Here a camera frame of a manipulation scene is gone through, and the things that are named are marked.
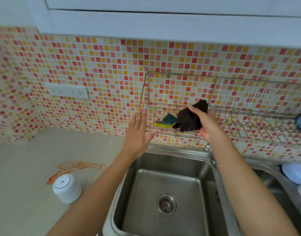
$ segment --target sink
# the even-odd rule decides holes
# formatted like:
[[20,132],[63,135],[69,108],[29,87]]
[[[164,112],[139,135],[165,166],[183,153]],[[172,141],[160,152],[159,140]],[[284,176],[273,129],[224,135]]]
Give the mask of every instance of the sink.
[[265,170],[253,169],[255,173],[261,178],[270,192],[275,196],[279,204],[285,210],[286,214],[293,222],[299,235],[301,235],[301,214],[290,199],[289,195],[281,185],[281,183],[269,172]]
[[141,236],[227,236],[212,167],[201,159],[145,153],[126,174],[115,226]]
[[[105,236],[241,236],[210,152],[151,144],[130,166],[108,212]],[[246,161],[301,235],[301,197],[274,159]]]

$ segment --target sink basin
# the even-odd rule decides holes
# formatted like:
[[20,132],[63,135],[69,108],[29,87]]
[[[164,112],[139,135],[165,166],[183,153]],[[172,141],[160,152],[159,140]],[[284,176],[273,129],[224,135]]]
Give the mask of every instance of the sink basin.
[[285,210],[286,214],[293,222],[298,233],[301,235],[301,214],[284,190],[280,182],[270,173],[264,170],[253,169],[255,173],[262,179],[270,192],[275,196],[279,204]]
[[140,236],[227,236],[213,167],[202,159],[145,153],[123,181],[115,226]]

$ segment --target hand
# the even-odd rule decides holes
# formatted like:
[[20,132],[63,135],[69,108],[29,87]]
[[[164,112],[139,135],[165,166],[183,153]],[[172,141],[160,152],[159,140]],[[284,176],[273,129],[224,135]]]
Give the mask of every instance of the hand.
[[211,109],[207,110],[207,113],[202,112],[196,107],[189,106],[188,107],[192,113],[195,113],[199,116],[202,128],[199,133],[201,137],[203,137],[206,141],[211,142],[213,136],[217,136],[217,134],[223,133],[223,130],[220,128],[218,121],[211,111]]
[[145,139],[145,128],[146,111],[134,113],[125,135],[121,153],[132,157],[134,160],[141,157],[158,131],[157,129],[152,130]]

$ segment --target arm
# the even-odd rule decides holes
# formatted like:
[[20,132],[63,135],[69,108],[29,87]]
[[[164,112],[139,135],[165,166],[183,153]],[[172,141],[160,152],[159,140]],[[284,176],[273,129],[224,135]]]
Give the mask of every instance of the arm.
[[135,113],[122,150],[90,188],[66,211],[46,236],[95,236],[102,230],[113,197],[132,162],[147,149],[156,131],[145,139],[146,113]]
[[214,153],[227,196],[246,236],[299,236],[278,201],[217,123],[209,110],[189,106],[200,117],[204,137]]

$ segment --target person's right arm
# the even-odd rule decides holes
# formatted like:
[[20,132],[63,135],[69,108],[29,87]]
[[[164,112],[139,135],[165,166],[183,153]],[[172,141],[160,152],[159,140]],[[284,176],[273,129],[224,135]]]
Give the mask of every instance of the person's right arm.
[[245,236],[299,236],[294,225],[209,110],[189,106],[200,117],[201,136],[213,151],[226,193]]

